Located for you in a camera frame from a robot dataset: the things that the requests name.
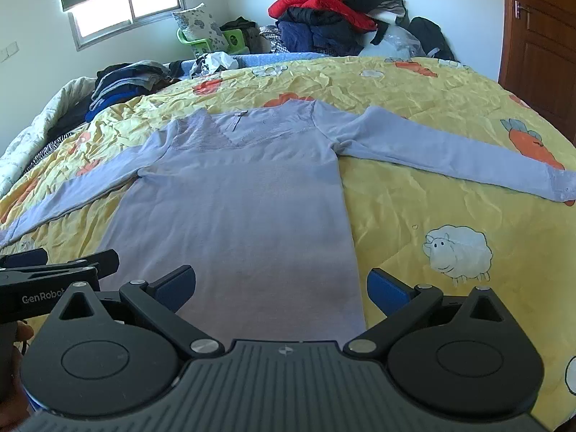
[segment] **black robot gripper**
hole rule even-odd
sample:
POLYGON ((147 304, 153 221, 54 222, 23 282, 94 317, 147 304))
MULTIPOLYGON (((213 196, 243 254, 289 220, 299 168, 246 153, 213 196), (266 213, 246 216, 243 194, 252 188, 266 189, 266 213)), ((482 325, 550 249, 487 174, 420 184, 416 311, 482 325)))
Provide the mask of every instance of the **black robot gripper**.
POLYGON ((530 414, 542 360, 488 287, 448 297, 373 270, 388 317, 343 349, 228 350, 174 314, 194 288, 190 267, 113 293, 71 285, 22 362, 38 413, 21 431, 545 431, 530 414))

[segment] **door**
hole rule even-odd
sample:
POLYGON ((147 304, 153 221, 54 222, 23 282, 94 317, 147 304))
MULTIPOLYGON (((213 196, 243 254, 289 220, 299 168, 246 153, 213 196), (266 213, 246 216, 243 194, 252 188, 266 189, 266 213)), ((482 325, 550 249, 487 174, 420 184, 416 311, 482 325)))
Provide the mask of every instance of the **door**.
POLYGON ((500 84, 576 144, 576 0, 506 0, 500 84))

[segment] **bed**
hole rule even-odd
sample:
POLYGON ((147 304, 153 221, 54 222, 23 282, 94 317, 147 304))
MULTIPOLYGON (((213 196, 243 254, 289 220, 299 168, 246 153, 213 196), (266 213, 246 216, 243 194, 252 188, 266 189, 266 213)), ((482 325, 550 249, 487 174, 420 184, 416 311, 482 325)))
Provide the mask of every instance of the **bed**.
MULTIPOLYGON (((172 119, 202 107, 223 113, 276 106, 295 98, 323 100, 354 113, 382 106, 433 128, 576 170, 576 151, 568 140, 520 99, 470 68, 436 59, 281 62, 267 69, 244 68, 184 80, 155 95, 106 109, 12 187, 0 201, 0 230, 65 180, 90 172, 127 147, 143 144, 172 119)), ((500 296, 544 360, 545 379, 535 416, 551 429, 571 417, 576 410, 576 396, 571 393, 576 387, 568 368, 576 356, 574 203, 549 202, 384 162, 341 157, 339 166, 367 325, 383 318, 366 293, 373 267, 409 285, 429 283, 455 296, 467 295, 481 280, 500 296), (431 267, 425 244, 435 233, 454 229, 482 234, 486 240, 491 257, 476 279, 454 280, 431 267)), ((42 225, 0 253, 43 247, 51 262, 63 262, 95 252, 130 186, 127 183, 42 225)), ((42 320, 33 322, 39 327, 42 320)))

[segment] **white quilt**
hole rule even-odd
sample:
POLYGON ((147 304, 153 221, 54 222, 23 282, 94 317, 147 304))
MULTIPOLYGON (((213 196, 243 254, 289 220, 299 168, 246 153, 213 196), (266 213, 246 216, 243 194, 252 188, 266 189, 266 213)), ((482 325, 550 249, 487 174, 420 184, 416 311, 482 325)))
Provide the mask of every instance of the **white quilt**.
POLYGON ((94 90, 96 79, 79 77, 68 82, 47 103, 44 110, 10 143, 0 158, 0 198, 22 176, 32 158, 46 145, 47 132, 68 109, 94 90))

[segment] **green plastic chair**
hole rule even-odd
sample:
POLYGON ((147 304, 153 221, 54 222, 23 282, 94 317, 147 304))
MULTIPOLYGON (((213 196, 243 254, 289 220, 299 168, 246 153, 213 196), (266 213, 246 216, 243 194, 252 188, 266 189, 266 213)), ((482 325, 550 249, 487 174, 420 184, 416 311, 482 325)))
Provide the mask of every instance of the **green plastic chair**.
MULTIPOLYGON (((212 44, 208 39, 198 39, 195 41, 189 41, 186 39, 184 32, 179 28, 176 36, 181 44, 188 45, 192 51, 194 51, 195 55, 199 57, 204 53, 212 53, 214 50, 212 48, 212 44)), ((246 42, 244 41, 244 34, 242 33, 241 29, 232 29, 229 31, 224 31, 224 37, 228 42, 228 48, 226 49, 226 53, 228 55, 240 55, 240 54, 249 54, 250 50, 246 46, 246 42)))

